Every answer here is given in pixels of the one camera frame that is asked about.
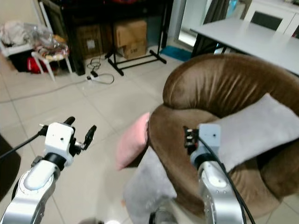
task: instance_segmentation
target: white pillow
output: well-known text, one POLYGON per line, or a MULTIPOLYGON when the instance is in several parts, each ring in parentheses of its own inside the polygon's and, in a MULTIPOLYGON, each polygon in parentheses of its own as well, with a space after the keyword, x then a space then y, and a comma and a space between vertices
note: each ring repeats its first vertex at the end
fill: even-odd
POLYGON ((221 126, 218 156, 227 171, 299 137, 299 118, 268 93, 256 103, 213 124, 221 126))

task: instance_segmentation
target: red bag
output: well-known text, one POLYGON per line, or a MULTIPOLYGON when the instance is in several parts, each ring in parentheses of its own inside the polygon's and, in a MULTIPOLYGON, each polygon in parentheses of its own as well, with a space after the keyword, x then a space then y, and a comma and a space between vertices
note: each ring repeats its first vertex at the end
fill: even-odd
MULTIPOLYGON (((44 71, 47 71, 46 65, 42 61, 39 61, 39 62, 42 66, 42 69, 44 71)), ((27 70, 30 71, 31 73, 34 73, 34 74, 41 73, 41 71, 39 70, 39 68, 36 64, 36 61, 34 60, 33 57, 27 58, 27 70)))

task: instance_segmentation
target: chair leg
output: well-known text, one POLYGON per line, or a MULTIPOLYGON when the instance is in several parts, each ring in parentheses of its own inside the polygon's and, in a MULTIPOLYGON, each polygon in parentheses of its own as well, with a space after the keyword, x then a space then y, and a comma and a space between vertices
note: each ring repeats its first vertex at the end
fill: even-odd
POLYGON ((52 71, 52 69, 51 69, 50 63, 47 62, 47 63, 45 63, 45 65, 46 65, 46 67, 47 67, 47 70, 48 70, 49 75, 51 76, 52 80, 55 82, 55 77, 54 77, 53 71, 52 71))
POLYGON ((33 58, 34 58, 34 60, 35 60, 35 62, 36 62, 36 64, 37 64, 39 70, 41 71, 41 74, 43 74, 43 73, 44 73, 44 72, 43 72, 43 68, 42 68, 41 64, 39 63, 38 58, 35 57, 35 56, 33 56, 33 58))
POLYGON ((71 64, 70 64, 69 57, 65 57, 65 61, 66 61, 66 65, 69 70, 69 73, 73 73, 73 71, 71 70, 71 64))

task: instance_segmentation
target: gray pillow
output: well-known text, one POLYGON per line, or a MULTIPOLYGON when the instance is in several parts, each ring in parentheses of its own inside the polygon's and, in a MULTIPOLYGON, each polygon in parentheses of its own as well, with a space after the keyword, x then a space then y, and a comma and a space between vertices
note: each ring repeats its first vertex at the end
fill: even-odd
POLYGON ((149 223, 150 214, 177 197, 157 154, 149 147, 124 190, 127 211, 134 224, 149 223))
POLYGON ((213 124, 221 126, 218 156, 227 171, 299 137, 299 118, 268 93, 256 103, 213 124))

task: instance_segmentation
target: white table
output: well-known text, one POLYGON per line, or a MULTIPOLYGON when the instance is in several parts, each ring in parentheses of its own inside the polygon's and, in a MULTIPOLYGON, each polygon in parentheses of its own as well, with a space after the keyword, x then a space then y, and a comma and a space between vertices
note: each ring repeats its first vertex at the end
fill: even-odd
POLYGON ((299 76, 299 39, 239 19, 216 21, 192 30, 299 76))

